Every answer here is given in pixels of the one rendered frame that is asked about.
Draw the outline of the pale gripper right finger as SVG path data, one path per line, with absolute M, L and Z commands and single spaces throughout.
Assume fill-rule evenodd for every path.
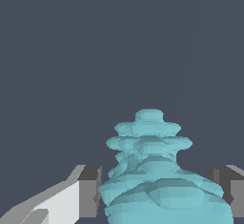
M 223 199 L 231 206 L 233 218 L 244 218 L 244 170 L 235 165 L 214 165 L 206 168 L 206 174 L 224 191 Z

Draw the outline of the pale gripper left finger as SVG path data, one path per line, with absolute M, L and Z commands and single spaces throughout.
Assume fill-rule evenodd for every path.
M 80 217 L 96 217 L 101 175 L 101 166 L 77 165 L 65 181 L 12 207 L 0 224 L 74 224 Z

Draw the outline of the light blue ridged object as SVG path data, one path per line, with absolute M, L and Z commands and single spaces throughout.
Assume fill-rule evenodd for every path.
M 234 224 L 222 188 L 177 164 L 193 142 L 162 111 L 143 109 L 114 129 L 107 146 L 117 165 L 100 186 L 109 224 Z

